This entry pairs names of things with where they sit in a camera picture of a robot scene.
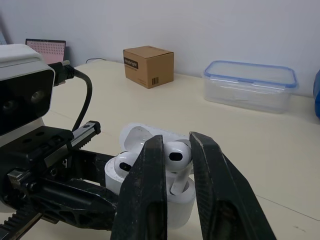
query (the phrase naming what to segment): earbud stem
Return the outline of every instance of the earbud stem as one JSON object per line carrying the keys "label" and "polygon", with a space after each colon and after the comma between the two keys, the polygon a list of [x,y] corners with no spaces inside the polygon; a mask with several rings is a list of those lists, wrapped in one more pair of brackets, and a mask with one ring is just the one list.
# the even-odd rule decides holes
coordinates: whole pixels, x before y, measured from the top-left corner
{"label": "earbud stem", "polygon": [[170,189],[171,194],[179,195],[179,194],[183,193],[183,191],[186,187],[189,175],[191,173],[192,167],[193,167],[193,164],[192,164],[192,162],[190,162],[185,169],[183,169],[182,171],[180,171],[177,174],[177,176],[173,182],[173,185]]}

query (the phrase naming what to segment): black cable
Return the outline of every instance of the black cable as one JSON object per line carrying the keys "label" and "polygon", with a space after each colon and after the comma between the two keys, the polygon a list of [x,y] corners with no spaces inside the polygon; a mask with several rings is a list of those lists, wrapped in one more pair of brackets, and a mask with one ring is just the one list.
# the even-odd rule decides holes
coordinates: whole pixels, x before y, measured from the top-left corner
{"label": "black cable", "polygon": [[91,97],[92,97],[92,82],[91,82],[90,78],[87,75],[85,75],[83,72],[78,71],[77,69],[74,69],[74,76],[85,81],[85,83],[86,83],[86,96],[85,96],[83,107],[81,109],[81,112],[80,112],[77,120],[75,121],[75,124],[72,128],[72,131],[75,131],[80,127],[80,124],[83,121],[85,114],[88,110],[88,107],[89,107],[89,104],[91,101]]}
{"label": "black cable", "polygon": [[73,79],[74,77],[83,79],[86,83],[86,96],[85,96],[84,104],[72,128],[72,131],[75,131],[80,127],[80,124],[83,121],[85,114],[88,110],[91,97],[92,97],[92,82],[90,78],[87,75],[85,75],[83,72],[78,71],[77,69],[74,69],[69,64],[65,64],[65,62],[56,62],[53,64],[49,64],[49,66],[53,68],[53,70],[55,71],[54,84],[53,84],[54,86],[59,86],[65,83],[66,80]]}
{"label": "black cable", "polygon": [[107,60],[106,60],[106,59],[104,59],[104,58],[97,57],[97,58],[89,58],[89,59],[87,59],[87,60],[85,61],[85,63],[87,64],[87,63],[88,63],[88,61],[90,61],[90,60],[98,60],[98,59],[101,59],[101,60],[105,60],[105,61],[107,61]]}

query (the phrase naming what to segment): brown cardboard box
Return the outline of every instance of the brown cardboard box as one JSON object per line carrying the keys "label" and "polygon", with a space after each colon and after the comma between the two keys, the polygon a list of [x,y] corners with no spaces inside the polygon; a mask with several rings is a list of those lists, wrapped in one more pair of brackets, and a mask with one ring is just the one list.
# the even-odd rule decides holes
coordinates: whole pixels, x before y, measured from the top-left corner
{"label": "brown cardboard box", "polygon": [[174,53],[153,46],[123,50],[125,76],[147,89],[174,80]]}

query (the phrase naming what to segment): desk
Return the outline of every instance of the desk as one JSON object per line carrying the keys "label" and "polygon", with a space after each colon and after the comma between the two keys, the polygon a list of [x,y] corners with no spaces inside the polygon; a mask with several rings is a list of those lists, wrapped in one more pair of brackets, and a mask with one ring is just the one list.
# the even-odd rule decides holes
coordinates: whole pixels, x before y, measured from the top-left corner
{"label": "desk", "polygon": [[[121,63],[96,61],[78,69],[93,83],[84,121],[99,121],[102,128],[84,149],[118,154],[121,129],[132,122],[185,135],[203,133],[219,143],[248,179],[277,239],[319,239],[320,121],[311,98],[293,96],[287,113],[272,114],[205,101],[203,80],[197,77],[176,74],[174,82],[146,89],[125,78]],[[76,78],[55,87],[45,124],[71,129],[85,94],[85,83]],[[109,235],[40,221],[24,239],[97,240]],[[196,204],[189,222],[169,231],[168,239],[202,239]]]}

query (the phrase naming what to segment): black mount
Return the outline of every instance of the black mount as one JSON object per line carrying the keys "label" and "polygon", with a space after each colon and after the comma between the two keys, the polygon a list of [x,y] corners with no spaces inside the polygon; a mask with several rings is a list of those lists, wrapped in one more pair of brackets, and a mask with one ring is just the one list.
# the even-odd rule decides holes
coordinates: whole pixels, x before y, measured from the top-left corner
{"label": "black mount", "polygon": [[[73,133],[42,126],[0,147],[0,198],[17,210],[0,225],[0,240],[20,239],[41,218],[112,230],[111,240],[167,239],[162,136],[145,142],[117,196],[105,188],[113,156],[79,150],[99,133],[94,121]],[[248,181],[219,145],[196,132],[189,140],[203,239],[275,240]]]}

